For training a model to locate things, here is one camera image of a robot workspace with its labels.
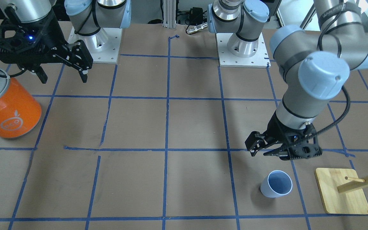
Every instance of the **orange container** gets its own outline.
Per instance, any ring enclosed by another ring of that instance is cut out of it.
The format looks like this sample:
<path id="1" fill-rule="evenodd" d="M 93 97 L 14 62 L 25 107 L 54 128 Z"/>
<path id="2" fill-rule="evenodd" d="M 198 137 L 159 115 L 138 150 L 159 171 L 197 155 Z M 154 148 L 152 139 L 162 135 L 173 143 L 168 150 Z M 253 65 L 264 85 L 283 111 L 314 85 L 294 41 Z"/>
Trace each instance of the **orange container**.
<path id="1" fill-rule="evenodd" d="M 0 69 L 0 74 L 7 75 Z M 0 137 L 19 137 L 41 118 L 41 105 L 15 78 L 0 77 Z"/>

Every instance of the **table surface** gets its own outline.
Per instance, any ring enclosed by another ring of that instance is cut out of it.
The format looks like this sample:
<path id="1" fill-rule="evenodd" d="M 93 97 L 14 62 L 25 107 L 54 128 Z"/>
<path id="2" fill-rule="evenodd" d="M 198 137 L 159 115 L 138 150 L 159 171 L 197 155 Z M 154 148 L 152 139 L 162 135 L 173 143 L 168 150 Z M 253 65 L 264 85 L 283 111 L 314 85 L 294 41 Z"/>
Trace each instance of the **table surface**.
<path id="1" fill-rule="evenodd" d="M 67 37 L 72 25 L 60 25 Z M 263 31 L 267 44 L 273 32 Z M 133 24 L 119 63 L 94 64 L 87 83 L 63 64 L 42 65 L 45 85 L 17 77 L 42 117 L 25 136 L 0 138 L 0 229 L 368 229 L 368 215 L 326 214 L 314 176 L 318 167 L 368 175 L 368 70 L 351 72 L 351 110 L 319 137 L 323 155 L 282 161 L 244 146 L 287 89 L 272 54 L 263 69 L 219 67 L 217 56 L 208 32 Z M 339 117 L 344 100 L 315 127 Z M 266 198 L 259 185 L 275 169 L 293 189 Z"/>

